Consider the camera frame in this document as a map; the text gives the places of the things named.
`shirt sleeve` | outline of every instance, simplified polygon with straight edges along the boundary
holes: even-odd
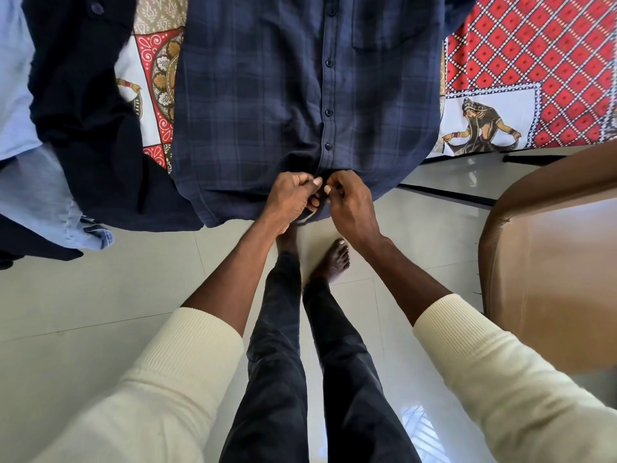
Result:
[[[413,332],[498,462],[616,461],[617,411],[460,296],[430,306]]]
[[[202,461],[244,351],[222,320],[175,311],[116,390],[81,413],[35,462]]]

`bare foot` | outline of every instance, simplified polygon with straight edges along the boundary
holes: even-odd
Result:
[[[349,246],[343,239],[335,240],[317,268],[311,273],[308,280],[326,278],[328,284],[341,276],[349,268]]]
[[[298,246],[296,244],[298,228],[295,224],[290,224],[287,230],[276,238],[276,248],[278,253],[291,252],[294,255],[298,254]]]

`plaid shirt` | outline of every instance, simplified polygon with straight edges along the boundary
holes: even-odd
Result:
[[[435,144],[443,40],[474,2],[189,0],[179,192],[210,227],[257,218],[282,171],[353,169],[379,198]]]

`pant leg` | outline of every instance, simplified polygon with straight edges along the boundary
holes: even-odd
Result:
[[[283,252],[268,274],[251,342],[249,384],[220,461],[308,462],[307,386],[300,361],[300,262]]]
[[[313,280],[306,286],[304,306],[323,370],[328,461],[420,463],[383,394],[362,337],[325,280]]]

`shirt button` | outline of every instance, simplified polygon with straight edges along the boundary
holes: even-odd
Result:
[[[103,8],[103,5],[97,2],[92,2],[92,4],[90,5],[90,9],[92,10],[92,13],[97,14],[98,16],[102,15],[105,12],[105,8]]]

